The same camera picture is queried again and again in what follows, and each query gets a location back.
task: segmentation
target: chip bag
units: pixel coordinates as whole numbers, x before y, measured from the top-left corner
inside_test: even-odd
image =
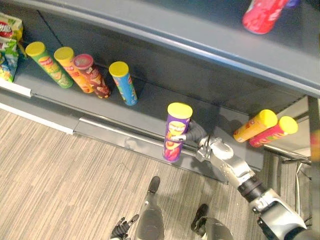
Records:
[[[25,49],[21,44],[23,30],[21,19],[0,12],[0,37],[15,39],[20,53],[26,58]]]
[[[18,66],[17,40],[0,37],[0,80],[13,82]]]

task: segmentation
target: blue pringles can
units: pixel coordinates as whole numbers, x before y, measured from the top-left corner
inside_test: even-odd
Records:
[[[123,61],[116,61],[109,67],[111,74],[125,104],[132,106],[138,102],[135,87],[129,73],[128,65]]]

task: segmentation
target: green pringles can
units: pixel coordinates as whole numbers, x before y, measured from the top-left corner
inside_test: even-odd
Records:
[[[30,43],[26,49],[28,54],[60,87],[70,88],[74,81],[69,75],[59,66],[58,62],[46,50],[46,46],[41,41]]]

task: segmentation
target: metal post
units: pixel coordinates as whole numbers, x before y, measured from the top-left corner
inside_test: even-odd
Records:
[[[320,236],[320,99],[309,96],[308,107],[312,161],[312,231]]]

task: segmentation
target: red pringles can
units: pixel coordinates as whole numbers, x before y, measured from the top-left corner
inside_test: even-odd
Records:
[[[192,108],[181,102],[169,104],[165,127],[163,157],[170,163],[179,160],[183,142],[171,141],[172,136],[179,136],[188,131]]]
[[[252,0],[242,18],[243,26],[254,34],[266,34],[274,27],[289,0]]]
[[[272,141],[283,138],[288,134],[294,134],[297,131],[297,122],[290,116],[283,116],[280,118],[277,125],[250,138],[249,143],[251,146],[258,148],[263,146],[264,144],[268,144]]]
[[[111,91],[105,83],[104,78],[94,64],[94,59],[89,54],[80,54],[73,59],[73,64],[87,78],[95,94],[106,99],[110,96]]]

